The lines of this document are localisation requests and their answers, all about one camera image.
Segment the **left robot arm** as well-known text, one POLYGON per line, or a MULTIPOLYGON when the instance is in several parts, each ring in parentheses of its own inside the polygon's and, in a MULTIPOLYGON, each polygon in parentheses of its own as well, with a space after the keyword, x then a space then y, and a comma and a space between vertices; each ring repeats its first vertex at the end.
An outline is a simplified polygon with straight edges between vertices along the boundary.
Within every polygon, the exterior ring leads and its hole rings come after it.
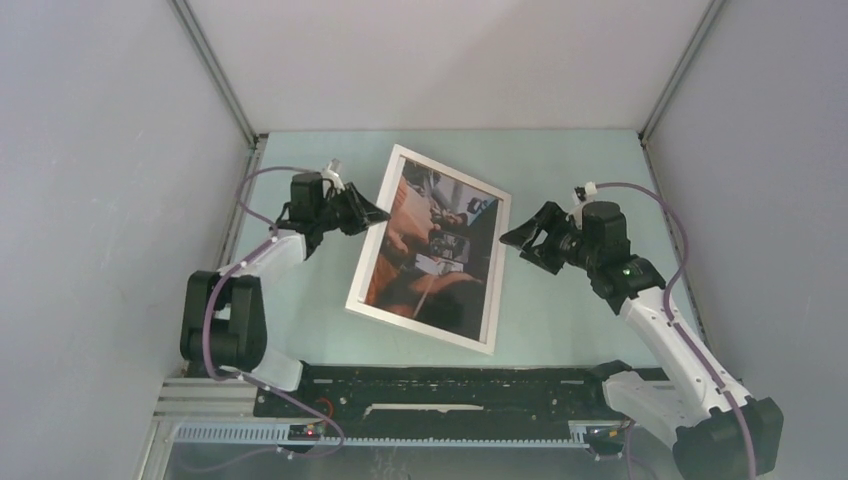
POLYGON ((390 215, 331 169, 292 173, 279 216, 261 219, 266 239, 243 259, 188 278, 179 350, 213 379, 241 377, 279 390, 278 404, 299 417, 314 408, 316 390, 301 380, 303 361, 269 346, 263 290, 308 260, 326 233, 355 236, 390 215))

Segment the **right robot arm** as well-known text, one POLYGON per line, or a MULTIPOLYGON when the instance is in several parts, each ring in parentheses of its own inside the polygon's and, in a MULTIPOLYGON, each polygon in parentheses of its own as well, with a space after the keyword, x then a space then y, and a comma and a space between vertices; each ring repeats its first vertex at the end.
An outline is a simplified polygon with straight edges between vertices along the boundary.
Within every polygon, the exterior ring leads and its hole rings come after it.
POLYGON ((672 452, 685 479, 755 479, 774 471, 784 415, 771 398, 756 399, 688 322, 654 265, 631 251, 618 204, 592 201, 567 213, 545 203, 501 243, 556 274, 584 270, 593 292, 648 347, 673 387, 663 391, 623 363, 581 392, 585 411, 634 420, 672 452))

